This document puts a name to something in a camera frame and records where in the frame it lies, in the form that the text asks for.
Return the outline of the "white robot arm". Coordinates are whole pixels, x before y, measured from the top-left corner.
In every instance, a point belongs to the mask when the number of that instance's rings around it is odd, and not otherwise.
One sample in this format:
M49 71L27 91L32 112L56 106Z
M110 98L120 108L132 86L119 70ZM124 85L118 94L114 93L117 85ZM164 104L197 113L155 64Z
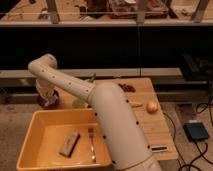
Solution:
M86 101L95 111L116 171L162 171L124 91L115 83L90 83L57 70L50 54L31 61L28 70Z

